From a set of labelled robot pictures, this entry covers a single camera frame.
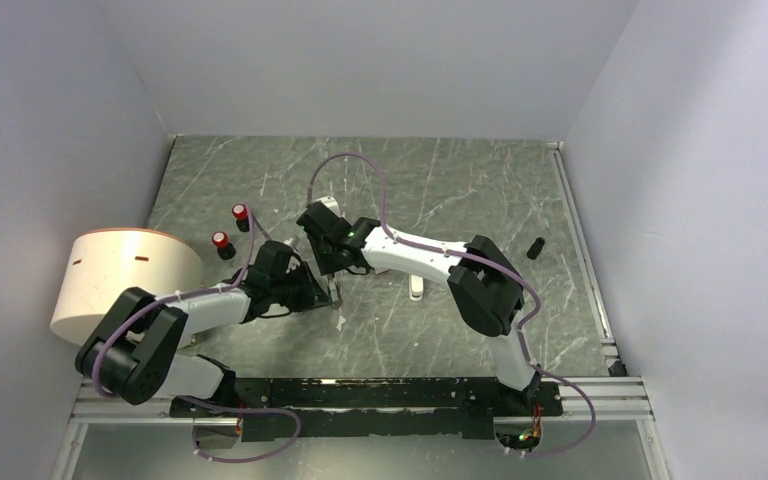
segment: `small black object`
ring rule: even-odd
[[[610,377],[627,377],[628,370],[625,368],[625,364],[621,360],[617,360],[608,367],[608,376]]]
[[[537,237],[537,240],[531,244],[531,248],[528,249],[525,256],[528,257],[529,260],[536,260],[537,256],[540,255],[540,252],[543,251],[543,245],[546,245],[546,239]]]
[[[234,255],[237,254],[237,249],[234,247],[233,243],[229,243],[224,247],[217,247],[216,253],[219,254],[219,258],[221,258],[222,260],[230,260],[234,258]]]
[[[538,445],[540,445],[540,437],[534,435],[520,436],[510,433],[496,433],[496,440],[502,444],[503,447],[510,448],[512,450],[521,450],[526,452],[532,452]]]

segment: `black cylinder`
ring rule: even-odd
[[[230,260],[234,258],[234,255],[237,254],[237,249],[234,248],[233,243],[229,243],[228,245],[225,245],[222,248],[217,248],[216,253],[219,254],[219,258],[222,260]]]
[[[248,218],[238,218],[237,219],[237,229],[243,233],[246,233],[249,231],[249,219]]]
[[[528,249],[528,252],[526,252],[525,256],[530,260],[537,259],[537,256],[540,255],[540,252],[543,251],[543,245],[546,245],[546,240],[543,237],[537,237],[537,240],[531,244],[531,248]]]

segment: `white small object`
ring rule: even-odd
[[[414,302],[418,302],[422,300],[422,291],[424,289],[422,277],[411,275],[409,283],[410,283],[411,300],[413,300]]]
[[[301,242],[301,239],[298,237],[298,235],[293,235],[292,237],[284,240],[284,245],[287,245],[288,247],[292,248],[293,250],[297,250],[299,247],[299,242]]]
[[[335,199],[334,197],[328,195],[328,196],[325,196],[325,197],[322,197],[322,198],[317,198],[313,202],[314,203],[322,202],[323,205],[325,205],[326,207],[328,207],[329,210],[334,212],[334,215],[337,215],[338,217],[341,216],[340,215],[340,204],[337,203],[337,199]]]

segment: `red marking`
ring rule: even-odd
[[[242,203],[238,203],[231,207],[231,213],[237,220],[245,220],[249,218],[249,212],[246,211],[246,206]]]
[[[214,233],[211,240],[213,241],[213,244],[216,245],[217,248],[225,248],[228,246],[228,243],[230,243],[230,241],[228,240],[228,234],[225,232]]]

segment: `black mounting plate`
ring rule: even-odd
[[[237,395],[246,408],[292,410],[302,420],[302,437],[436,435],[460,433],[466,439],[493,439],[494,417],[530,417],[539,404],[545,417],[563,414],[558,384],[541,382],[531,405],[522,393],[495,377],[435,378],[238,378]],[[215,414],[175,399],[173,418]],[[292,435],[295,424],[281,416],[248,416],[243,441]]]

